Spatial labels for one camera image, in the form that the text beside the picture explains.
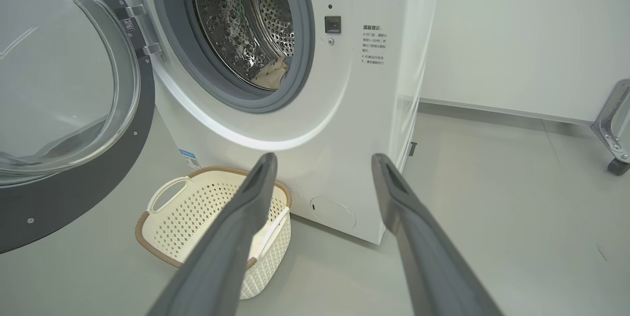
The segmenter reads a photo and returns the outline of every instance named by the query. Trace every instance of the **washing machine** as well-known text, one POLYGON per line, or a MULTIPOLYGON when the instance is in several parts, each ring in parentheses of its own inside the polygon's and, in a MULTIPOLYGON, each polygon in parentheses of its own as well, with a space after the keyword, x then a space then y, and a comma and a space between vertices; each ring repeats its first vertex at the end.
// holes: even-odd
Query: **washing machine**
POLYGON ((435 0, 2 3, 0 250, 103 199, 154 104, 191 169, 275 152, 293 214, 380 243, 370 159, 405 165, 435 0))

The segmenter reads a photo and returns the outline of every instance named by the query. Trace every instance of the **washing machine door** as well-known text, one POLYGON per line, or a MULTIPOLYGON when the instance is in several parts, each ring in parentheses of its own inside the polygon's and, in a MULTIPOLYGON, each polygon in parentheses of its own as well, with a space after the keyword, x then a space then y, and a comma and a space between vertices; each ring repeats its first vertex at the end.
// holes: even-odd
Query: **washing machine door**
POLYGON ((124 0, 0 0, 0 253, 70 223, 138 157, 149 49, 124 0))

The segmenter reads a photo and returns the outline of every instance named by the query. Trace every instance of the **beige cloth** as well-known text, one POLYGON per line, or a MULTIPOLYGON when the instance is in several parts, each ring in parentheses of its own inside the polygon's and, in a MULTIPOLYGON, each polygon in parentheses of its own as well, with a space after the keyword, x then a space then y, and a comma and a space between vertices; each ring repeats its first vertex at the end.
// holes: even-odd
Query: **beige cloth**
POLYGON ((254 85, 265 87, 270 90, 280 88, 282 78, 288 71, 288 64, 284 61, 286 57, 278 58, 265 65, 252 79, 254 85))

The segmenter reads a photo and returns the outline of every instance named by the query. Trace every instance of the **stainless steel drum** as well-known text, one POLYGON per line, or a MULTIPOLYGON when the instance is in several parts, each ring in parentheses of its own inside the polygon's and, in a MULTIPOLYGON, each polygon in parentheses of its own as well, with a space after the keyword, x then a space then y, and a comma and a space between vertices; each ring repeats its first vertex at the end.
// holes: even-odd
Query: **stainless steel drum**
POLYGON ((193 0, 198 23, 216 56, 238 78, 293 56, 295 35, 287 0, 193 0))

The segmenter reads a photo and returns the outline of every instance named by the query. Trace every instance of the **brown basket rim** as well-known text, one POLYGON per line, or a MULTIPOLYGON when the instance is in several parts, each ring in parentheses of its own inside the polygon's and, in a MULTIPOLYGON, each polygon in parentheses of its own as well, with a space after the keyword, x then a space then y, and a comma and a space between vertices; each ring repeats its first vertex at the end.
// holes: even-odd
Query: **brown basket rim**
MULTIPOLYGON (((198 176, 202 173, 206 173, 206 172, 212 172, 212 171, 222 171, 222 172, 228 172, 228 173, 236 173, 238 175, 243 175, 243 176, 247 176, 248 175, 248 171, 245 170, 239 170, 237 168, 229 168, 229 167, 225 167, 225 166, 210 166, 210 167, 205 167, 205 168, 201 168, 199 170, 196 170, 194 172, 191 172, 188 174, 189 178, 193 178, 195 176, 198 176)), ((286 195, 286 206, 288 206, 288 208, 291 208, 291 193, 288 191, 288 188, 286 188, 286 186, 278 181, 275 182, 275 186, 277 186, 277 188, 280 188, 286 195)), ((151 254, 153 254, 154 256, 156 256, 157 258, 159 258, 160 260, 162 260, 162 262, 166 262, 166 264, 169 264, 177 269, 180 269, 183 265, 183 263, 179 262, 178 260, 175 260, 174 258, 171 258, 169 256, 167 256, 165 253, 162 253, 160 250, 156 249, 153 245, 151 245, 151 243, 149 241, 146 240, 146 238, 144 238, 144 236, 142 236, 142 228, 144 227, 144 222, 147 221, 148 217, 149 217, 149 212, 145 211, 144 213, 142 213, 142 215, 140 215, 140 218, 138 219, 138 222, 136 222, 135 224, 135 240, 138 241, 138 243, 144 247, 144 249, 146 249, 147 251, 149 251, 151 254)), ((254 267, 254 264, 256 264, 257 260, 256 258, 252 257, 247 261, 247 267, 245 270, 250 269, 251 267, 254 267)))

